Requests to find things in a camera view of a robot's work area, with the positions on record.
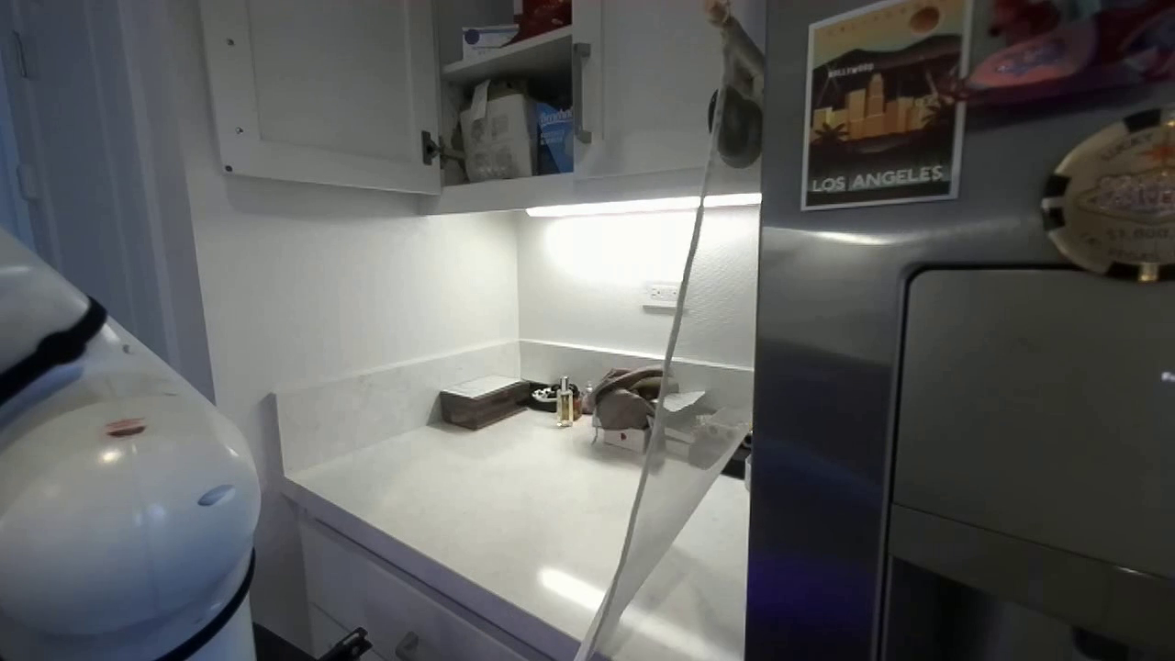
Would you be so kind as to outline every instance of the white wall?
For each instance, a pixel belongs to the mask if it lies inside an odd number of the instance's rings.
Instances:
[[[761,211],[711,211],[703,230],[683,359],[754,366]],[[646,314],[677,283],[695,214],[521,219],[521,342],[665,353],[671,317]]]
[[[16,200],[16,229],[77,291],[100,296],[122,328],[163,353],[197,388],[210,388],[203,317],[195,296],[195,249],[185,175],[176,170],[174,105],[163,97],[174,70],[143,60],[135,10],[110,0],[5,0],[0,41],[28,43],[28,80],[17,60],[5,70],[5,161],[24,164],[32,200]]]
[[[270,392],[519,337],[512,217],[419,217],[408,200],[235,180],[215,164],[195,0],[174,3],[176,105],[214,388],[268,497],[252,615],[307,643],[302,552],[279,487]]]

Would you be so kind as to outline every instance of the white tile backsplash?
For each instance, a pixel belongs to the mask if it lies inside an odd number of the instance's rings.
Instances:
[[[284,469],[328,467],[433,420],[443,381],[519,377],[519,342],[411,359],[274,392]]]
[[[519,241],[512,217],[335,219],[288,229],[240,217],[204,241],[215,385],[270,392],[374,364],[519,337]]]
[[[521,342],[665,353],[671,317],[646,283],[680,283],[695,214],[524,219],[519,236]],[[754,366],[761,211],[705,217],[680,358]]]

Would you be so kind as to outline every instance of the handle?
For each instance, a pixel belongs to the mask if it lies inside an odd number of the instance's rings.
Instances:
[[[361,661],[370,650],[366,633],[352,628],[321,661]]]
[[[421,650],[421,640],[419,633],[408,633],[399,643],[397,643],[397,661],[415,661],[415,654]]]
[[[612,377],[612,381],[602,381],[602,385],[591,392],[591,408],[595,408],[597,399],[605,399],[611,392],[627,388],[627,385],[646,381],[646,377],[661,377],[661,372],[657,372],[657,366],[654,366],[654,372],[632,372],[632,374],[621,374],[621,377]]]
[[[717,130],[717,120],[721,120],[721,92],[710,92],[710,105],[705,105],[710,132]]]
[[[574,130],[581,143],[591,143],[591,115],[587,115],[587,60],[591,60],[591,43],[574,43]]]

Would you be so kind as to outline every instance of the cabinet handle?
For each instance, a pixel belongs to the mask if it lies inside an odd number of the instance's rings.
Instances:
[[[587,120],[587,60],[591,60],[591,43],[574,43],[574,130],[581,143],[591,143],[591,120]]]
[[[370,650],[370,640],[363,628],[357,628],[341,635],[321,661],[361,661],[366,650]]]
[[[415,661],[421,640],[415,633],[408,633],[399,643],[397,643],[397,661]]]
[[[443,143],[433,141],[433,132],[419,132],[419,157],[421,157],[425,164],[433,164],[437,157],[443,161]]]

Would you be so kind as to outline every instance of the glass panel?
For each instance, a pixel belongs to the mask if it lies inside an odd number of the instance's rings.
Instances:
[[[740,657],[758,211],[699,211],[641,481],[581,657]]]
[[[7,76],[0,70],[0,230],[22,240],[32,246],[28,230],[28,211],[17,191],[17,143],[16,143],[16,120],[12,120],[12,99],[7,99]]]

